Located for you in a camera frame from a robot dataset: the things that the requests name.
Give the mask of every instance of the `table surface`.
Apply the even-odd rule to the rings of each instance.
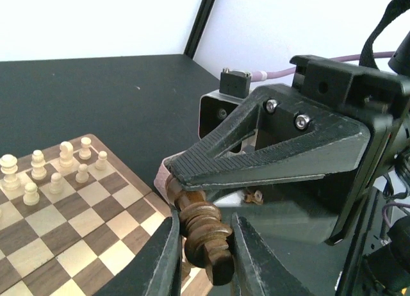
[[[199,99],[217,88],[184,55],[0,62],[0,154],[92,133],[154,188],[161,160],[198,140]],[[349,240],[329,247],[262,236],[315,295],[334,293]]]

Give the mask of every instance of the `screw head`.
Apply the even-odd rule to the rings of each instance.
[[[279,103],[275,99],[270,99],[266,102],[266,111],[269,113],[273,113],[276,110],[276,107]]]
[[[218,119],[225,120],[227,116],[228,114],[225,109],[221,108],[218,110]]]
[[[306,129],[309,122],[310,118],[308,115],[298,115],[295,119],[295,125],[298,129]]]

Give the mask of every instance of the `white chess piece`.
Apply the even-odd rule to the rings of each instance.
[[[64,141],[60,144],[60,166],[69,168],[74,163],[73,153],[74,148],[70,142]]]
[[[5,190],[16,190],[21,185],[19,177],[16,175],[17,158],[11,154],[5,154],[0,158],[1,172],[4,174],[3,188]]]
[[[63,192],[63,177],[60,173],[55,172],[51,175],[49,191],[53,195],[57,195]]]
[[[79,150],[79,157],[82,160],[89,160],[91,157],[91,139],[89,137],[81,138],[81,149]]]
[[[36,180],[41,180],[47,175],[47,170],[44,168],[45,160],[43,152],[40,150],[35,150],[33,155],[31,155],[31,166],[33,170],[31,171],[31,177]]]
[[[78,173],[76,174],[76,181],[77,183],[85,183],[88,181],[89,175],[88,175],[88,165],[85,163],[82,163],[78,167]]]
[[[107,152],[101,151],[98,153],[98,160],[95,162],[95,168],[97,170],[105,170],[107,167]]]
[[[40,195],[37,192],[37,185],[35,183],[27,183],[24,187],[23,201],[25,205],[36,205],[40,200]]]

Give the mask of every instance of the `connector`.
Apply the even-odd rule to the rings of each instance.
[[[249,95],[250,73],[224,69],[220,73],[219,92],[241,99]]]

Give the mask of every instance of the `black frame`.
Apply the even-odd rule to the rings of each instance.
[[[202,0],[199,6],[195,22],[192,26],[190,37],[186,43],[184,54],[193,59],[197,51],[199,41],[204,33],[206,23],[211,14],[215,0]]]

